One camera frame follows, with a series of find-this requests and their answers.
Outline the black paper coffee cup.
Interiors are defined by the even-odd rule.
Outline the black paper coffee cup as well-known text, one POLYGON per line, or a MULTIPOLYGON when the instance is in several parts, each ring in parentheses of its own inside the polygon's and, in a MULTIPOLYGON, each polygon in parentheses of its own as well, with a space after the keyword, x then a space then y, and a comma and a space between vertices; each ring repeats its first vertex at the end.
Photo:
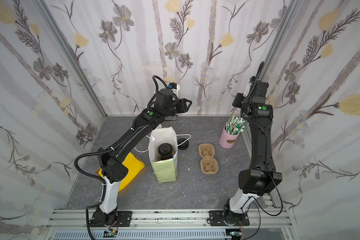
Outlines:
POLYGON ((173 158, 173 150, 172 149, 159 149, 158 150, 159 153, 159 161, 164 161, 164 160, 169 160, 173 158))

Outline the black plastic cup lid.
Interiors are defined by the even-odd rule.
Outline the black plastic cup lid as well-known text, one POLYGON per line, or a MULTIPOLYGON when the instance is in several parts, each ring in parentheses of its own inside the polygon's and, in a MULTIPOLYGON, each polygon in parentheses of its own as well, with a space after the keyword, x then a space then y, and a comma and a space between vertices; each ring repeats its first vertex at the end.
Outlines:
POLYGON ((173 152, 172 145, 168 143, 161 144, 158 148, 158 152, 161 156, 171 155, 173 152))

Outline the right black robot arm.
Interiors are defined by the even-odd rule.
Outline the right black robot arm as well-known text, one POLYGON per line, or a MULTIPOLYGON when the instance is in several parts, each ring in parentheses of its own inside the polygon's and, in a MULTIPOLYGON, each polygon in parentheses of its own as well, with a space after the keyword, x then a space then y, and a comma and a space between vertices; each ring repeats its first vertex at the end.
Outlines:
POLYGON ((269 194, 282 181, 274 164, 271 144, 273 107, 266 104, 269 84, 260 81, 264 67, 261 62, 257 74, 250 78, 244 93, 236 94, 233 107, 249 123, 252 140, 250 167, 239 173, 239 189, 224 205, 222 222, 227 226, 244 225, 246 211, 258 197, 269 194))

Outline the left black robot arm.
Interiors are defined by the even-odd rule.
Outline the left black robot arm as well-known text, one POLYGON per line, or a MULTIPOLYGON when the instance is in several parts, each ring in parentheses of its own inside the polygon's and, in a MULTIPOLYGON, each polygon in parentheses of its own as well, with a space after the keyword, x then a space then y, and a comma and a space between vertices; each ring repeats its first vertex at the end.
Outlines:
POLYGON ((94 238, 91 227, 113 227, 120 222, 117 198, 120 185, 129 172, 123 162, 131 150, 147 134, 167 121, 168 117, 186 113, 192 105, 192 101, 179 98, 179 84, 164 84, 164 88, 160 89, 158 83, 164 83, 164 80, 156 75, 152 79, 155 84, 154 95, 147 107, 134 118, 132 126, 106 149, 100 148, 96 152, 79 155, 74 160, 74 166, 80 174, 102 182, 99 202, 85 208, 86 228, 90 239, 94 238), (90 174, 80 168, 79 160, 90 156, 98 158, 100 174, 90 174))

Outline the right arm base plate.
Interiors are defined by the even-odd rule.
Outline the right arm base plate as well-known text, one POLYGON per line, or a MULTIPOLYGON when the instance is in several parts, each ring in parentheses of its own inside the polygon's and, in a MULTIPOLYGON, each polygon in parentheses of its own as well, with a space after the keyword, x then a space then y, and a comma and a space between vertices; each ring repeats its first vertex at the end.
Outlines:
POLYGON ((247 214, 237 214, 231 211, 209 211, 207 223, 212 227, 246 227, 250 225, 247 214))

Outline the green white paper bag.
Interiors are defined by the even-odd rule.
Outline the green white paper bag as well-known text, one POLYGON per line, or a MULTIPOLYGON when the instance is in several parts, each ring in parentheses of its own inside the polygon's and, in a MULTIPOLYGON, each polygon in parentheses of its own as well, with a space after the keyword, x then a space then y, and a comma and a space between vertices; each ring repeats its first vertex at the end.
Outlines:
POLYGON ((175 182, 178 178, 178 150, 181 143, 178 137, 188 141, 189 134, 176 134, 173 127, 156 127, 149 136, 148 148, 144 151, 135 149, 139 153, 147 152, 154 174, 160 183, 175 182))

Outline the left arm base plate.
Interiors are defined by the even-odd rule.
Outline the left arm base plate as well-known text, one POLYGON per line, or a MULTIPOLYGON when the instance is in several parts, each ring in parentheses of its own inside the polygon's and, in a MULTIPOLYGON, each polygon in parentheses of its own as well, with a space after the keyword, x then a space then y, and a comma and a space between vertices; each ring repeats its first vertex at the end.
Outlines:
POLYGON ((101 210, 95 211, 89 220, 90 227, 129 227, 132 218, 131 211, 113 211, 109 214, 101 210))

